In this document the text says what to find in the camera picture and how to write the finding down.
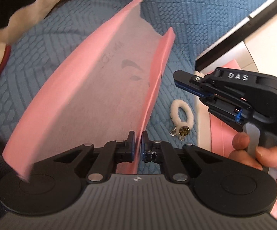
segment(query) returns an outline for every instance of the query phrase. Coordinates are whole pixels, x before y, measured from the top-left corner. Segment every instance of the pink bag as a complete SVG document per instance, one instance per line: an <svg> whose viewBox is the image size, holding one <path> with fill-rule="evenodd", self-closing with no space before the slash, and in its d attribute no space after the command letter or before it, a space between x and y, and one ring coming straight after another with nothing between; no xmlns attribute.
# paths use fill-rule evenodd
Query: pink bag
<svg viewBox="0 0 277 230"><path fill-rule="evenodd" d="M102 147L136 132L135 162L120 173L136 173L139 138L159 92L175 34L164 36L140 17L133 0L86 38L51 75L30 103L3 152L27 180L33 163L83 143Z"/></svg>

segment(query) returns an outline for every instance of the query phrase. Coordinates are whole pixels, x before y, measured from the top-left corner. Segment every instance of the screw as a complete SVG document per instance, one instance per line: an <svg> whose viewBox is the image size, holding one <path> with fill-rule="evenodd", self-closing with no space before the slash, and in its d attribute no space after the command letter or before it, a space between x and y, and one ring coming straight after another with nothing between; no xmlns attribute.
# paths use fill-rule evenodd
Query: screw
<svg viewBox="0 0 277 230"><path fill-rule="evenodd" d="M173 179L178 182L184 182L188 179L188 176L186 174L177 173L173 175Z"/></svg>
<svg viewBox="0 0 277 230"><path fill-rule="evenodd" d="M93 173L90 174L87 178L92 182L99 182L103 179L103 175L99 173Z"/></svg>

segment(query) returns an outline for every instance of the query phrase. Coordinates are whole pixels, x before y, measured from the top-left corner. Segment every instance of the fingernail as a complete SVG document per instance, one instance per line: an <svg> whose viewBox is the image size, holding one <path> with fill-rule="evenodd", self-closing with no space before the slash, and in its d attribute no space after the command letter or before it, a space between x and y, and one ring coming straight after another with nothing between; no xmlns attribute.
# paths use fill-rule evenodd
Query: fingernail
<svg viewBox="0 0 277 230"><path fill-rule="evenodd" d="M269 153L269 150L264 147L258 146L256 148L256 153L259 154L261 157L263 157Z"/></svg>

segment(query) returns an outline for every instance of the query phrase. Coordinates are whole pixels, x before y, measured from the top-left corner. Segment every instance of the pink fabric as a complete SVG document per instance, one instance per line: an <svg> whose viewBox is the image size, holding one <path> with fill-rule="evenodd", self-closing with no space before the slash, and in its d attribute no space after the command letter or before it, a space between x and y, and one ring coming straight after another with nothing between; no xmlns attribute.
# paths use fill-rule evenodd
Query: pink fabric
<svg viewBox="0 0 277 230"><path fill-rule="evenodd" d="M23 179L33 163L83 143L102 147L136 130L136 160L118 168L135 173L139 136L154 106L175 34L162 37L140 17L133 0L85 39L32 100L3 152Z"/></svg>
<svg viewBox="0 0 277 230"><path fill-rule="evenodd" d="M223 67L240 69L236 60L230 61ZM229 157L229 154L234 150L232 146L233 137L238 132L212 114L210 114L210 123L212 152L224 157Z"/></svg>

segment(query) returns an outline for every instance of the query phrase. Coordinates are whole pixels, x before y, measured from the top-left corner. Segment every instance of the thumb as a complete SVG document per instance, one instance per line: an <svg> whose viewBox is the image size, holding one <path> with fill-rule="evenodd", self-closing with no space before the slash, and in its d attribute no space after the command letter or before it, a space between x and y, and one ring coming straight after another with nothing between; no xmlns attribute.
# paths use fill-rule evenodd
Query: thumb
<svg viewBox="0 0 277 230"><path fill-rule="evenodd" d="M269 149L257 147L256 158L263 166L277 169L277 146Z"/></svg>

